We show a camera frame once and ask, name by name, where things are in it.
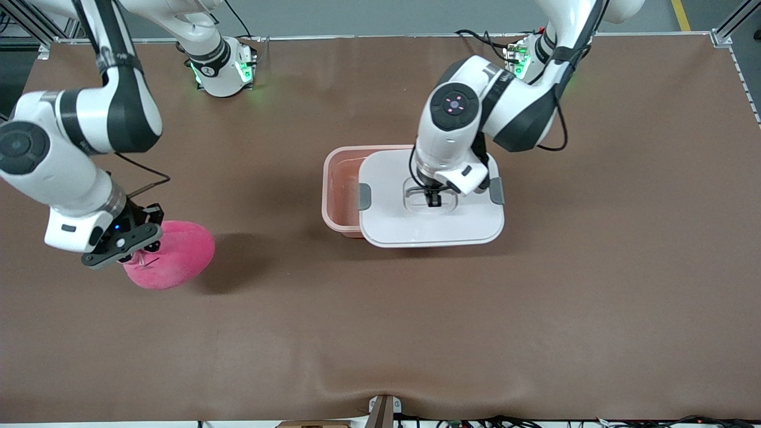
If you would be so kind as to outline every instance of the container lid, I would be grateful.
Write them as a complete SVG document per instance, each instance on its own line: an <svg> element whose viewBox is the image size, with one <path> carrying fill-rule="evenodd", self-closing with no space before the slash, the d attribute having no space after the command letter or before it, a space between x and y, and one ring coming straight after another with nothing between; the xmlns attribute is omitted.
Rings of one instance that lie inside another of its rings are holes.
<svg viewBox="0 0 761 428"><path fill-rule="evenodd" d="M383 248L447 247L493 241L505 225L504 197L497 164L489 157L489 189L468 196L440 193L431 208L409 176L410 150L370 155L359 168L359 226Z"/></svg>

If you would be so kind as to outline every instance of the pink plastic bin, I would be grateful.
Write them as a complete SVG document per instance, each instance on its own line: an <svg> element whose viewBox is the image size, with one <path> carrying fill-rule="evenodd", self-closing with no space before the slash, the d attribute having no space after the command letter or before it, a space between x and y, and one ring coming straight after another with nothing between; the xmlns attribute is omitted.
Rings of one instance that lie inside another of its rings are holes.
<svg viewBox="0 0 761 428"><path fill-rule="evenodd" d="M411 148L411 145L354 145L333 150L323 166L325 224L349 238L362 238L357 209L359 165L380 150Z"/></svg>

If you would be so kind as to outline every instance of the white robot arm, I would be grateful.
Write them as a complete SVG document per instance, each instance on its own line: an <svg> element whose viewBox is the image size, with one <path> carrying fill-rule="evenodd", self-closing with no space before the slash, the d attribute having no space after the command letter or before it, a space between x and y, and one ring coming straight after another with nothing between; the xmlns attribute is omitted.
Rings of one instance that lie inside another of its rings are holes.
<svg viewBox="0 0 761 428"><path fill-rule="evenodd" d="M153 21L177 38L188 55L196 80L210 95L230 97L253 84L256 50L223 37L207 12L222 0L120 0L133 14ZM48 11L77 18L70 0L34 0Z"/></svg>
<svg viewBox="0 0 761 428"><path fill-rule="evenodd" d="M603 14L626 18L643 0L537 2L549 25L533 45L546 58L534 67L531 81L472 56L451 65L428 98L410 162L416 171L410 172L426 191L429 206L438 206L438 192L445 189L467 195L488 187L483 134L509 152L539 145Z"/></svg>
<svg viewBox="0 0 761 428"><path fill-rule="evenodd" d="M85 253L96 268L152 248L163 213L135 205L90 157L149 150L161 116L116 1L74 0L58 11L84 25L103 87L22 96L0 126L0 177L50 206L48 245Z"/></svg>

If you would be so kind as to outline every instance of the pink plush toy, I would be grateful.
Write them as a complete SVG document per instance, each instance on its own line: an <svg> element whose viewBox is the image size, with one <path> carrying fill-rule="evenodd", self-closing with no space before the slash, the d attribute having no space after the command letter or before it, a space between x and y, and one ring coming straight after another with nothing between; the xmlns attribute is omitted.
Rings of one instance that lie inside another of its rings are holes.
<svg viewBox="0 0 761 428"><path fill-rule="evenodd" d="M214 236L201 225L167 221L155 253L137 251L124 263L127 276L144 289L165 290L198 276L214 257Z"/></svg>

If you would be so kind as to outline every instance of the brown table mat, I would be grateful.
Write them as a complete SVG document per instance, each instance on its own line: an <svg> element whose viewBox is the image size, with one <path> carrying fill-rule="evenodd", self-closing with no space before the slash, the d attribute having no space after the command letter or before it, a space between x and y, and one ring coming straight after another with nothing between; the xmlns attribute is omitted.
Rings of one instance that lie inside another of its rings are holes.
<svg viewBox="0 0 761 428"><path fill-rule="evenodd" d="M138 201L208 227L217 257L139 289L46 247L47 207L0 184L0 421L322 419L378 393L434 418L761 418L761 133L707 36L596 38L566 151L489 143L491 244L382 250L323 224L327 154L411 143L439 75L488 51L272 42L256 90L214 99L172 45L139 46L165 131L135 158L173 180ZM89 46L56 45L27 90L99 80Z"/></svg>

